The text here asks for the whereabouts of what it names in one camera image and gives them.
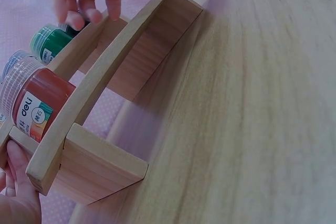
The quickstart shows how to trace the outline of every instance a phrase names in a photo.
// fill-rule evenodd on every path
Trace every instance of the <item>clear plastic lid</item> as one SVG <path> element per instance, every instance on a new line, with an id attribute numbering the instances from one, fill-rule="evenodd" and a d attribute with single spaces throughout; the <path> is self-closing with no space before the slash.
<path id="1" fill-rule="evenodd" d="M 68 26 L 69 26 L 69 25 L 64 24 L 64 23 L 59 23 L 59 24 L 58 24 L 58 28 L 61 29 L 62 31 L 65 31 L 65 32 L 67 31 Z"/>
<path id="2" fill-rule="evenodd" d="M 4 72 L 2 73 L 2 80 L 1 82 L 5 79 L 6 75 L 10 71 L 10 69 L 21 59 L 25 57 L 35 57 L 33 54 L 30 52 L 26 52 L 23 50 L 18 50 L 16 51 L 8 60 L 7 64 L 5 65 Z"/>
<path id="3" fill-rule="evenodd" d="M 47 24 L 33 36 L 30 41 L 30 49 L 35 55 L 39 57 L 41 56 L 42 46 L 44 42 L 46 42 L 49 35 L 56 29 L 59 28 L 52 24 Z"/>
<path id="4" fill-rule="evenodd" d="M 18 94 L 27 80 L 37 70 L 46 68 L 33 57 L 26 57 L 17 62 L 3 80 L 0 90 L 0 111 L 13 119 L 12 111 Z"/>

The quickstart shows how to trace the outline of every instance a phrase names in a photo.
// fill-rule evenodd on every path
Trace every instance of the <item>wooden spice rack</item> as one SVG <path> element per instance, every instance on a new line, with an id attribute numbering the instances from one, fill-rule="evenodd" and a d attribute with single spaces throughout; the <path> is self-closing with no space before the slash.
<path id="1" fill-rule="evenodd" d="M 87 205 L 145 177 L 148 164 L 82 127 L 107 87 L 132 101 L 202 12 L 192 0 L 150 0 L 130 21 L 89 24 L 48 65 L 65 80 L 77 70 L 85 77 L 69 97 L 40 144 L 7 119 L 0 130 L 0 166 L 6 142 L 15 140 L 29 155 L 26 174 L 47 195 L 53 185 Z"/>

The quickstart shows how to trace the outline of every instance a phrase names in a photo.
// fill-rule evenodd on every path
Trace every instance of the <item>red paint jar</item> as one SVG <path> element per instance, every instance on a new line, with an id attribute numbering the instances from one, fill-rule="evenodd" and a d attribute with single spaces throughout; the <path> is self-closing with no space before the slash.
<path id="1" fill-rule="evenodd" d="M 24 58 L 3 80 L 0 110 L 40 142 L 75 88 L 38 60 Z"/>

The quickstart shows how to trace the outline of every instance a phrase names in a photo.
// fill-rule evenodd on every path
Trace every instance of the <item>pink polka dot fabric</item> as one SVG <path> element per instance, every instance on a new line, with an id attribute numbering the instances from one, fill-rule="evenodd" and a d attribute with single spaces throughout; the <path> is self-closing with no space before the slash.
<path id="1" fill-rule="evenodd" d="M 148 1 L 122 0 L 122 14 L 132 18 Z M 104 0 L 97 0 L 97 7 L 103 11 L 106 8 Z M 51 0 L 0 0 L 0 70 L 3 70 L 9 57 L 18 49 L 29 51 L 33 34 L 47 23 L 57 24 Z M 78 85 L 82 79 L 83 74 L 77 72 L 70 82 Z M 105 138 L 123 103 L 122 97 L 105 90 L 84 126 Z M 75 202 L 53 190 L 47 197 L 40 198 L 43 223 L 69 222 Z"/>

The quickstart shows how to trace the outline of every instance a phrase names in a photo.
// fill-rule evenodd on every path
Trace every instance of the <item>wooden table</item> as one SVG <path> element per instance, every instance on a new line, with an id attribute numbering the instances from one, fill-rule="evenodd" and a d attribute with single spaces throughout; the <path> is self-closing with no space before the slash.
<path id="1" fill-rule="evenodd" d="M 70 223 L 334 223 L 336 0 L 196 0 L 109 139 L 144 181 Z"/>

